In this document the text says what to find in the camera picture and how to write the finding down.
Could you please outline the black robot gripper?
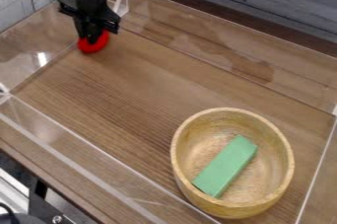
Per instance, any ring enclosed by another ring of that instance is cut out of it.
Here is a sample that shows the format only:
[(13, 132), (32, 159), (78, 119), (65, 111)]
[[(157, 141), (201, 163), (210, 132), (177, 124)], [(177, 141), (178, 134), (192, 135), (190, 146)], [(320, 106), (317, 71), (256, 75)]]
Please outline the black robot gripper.
[(108, 0), (57, 0), (58, 10), (73, 19), (80, 38), (94, 44), (104, 30), (117, 34), (121, 17), (108, 6)]

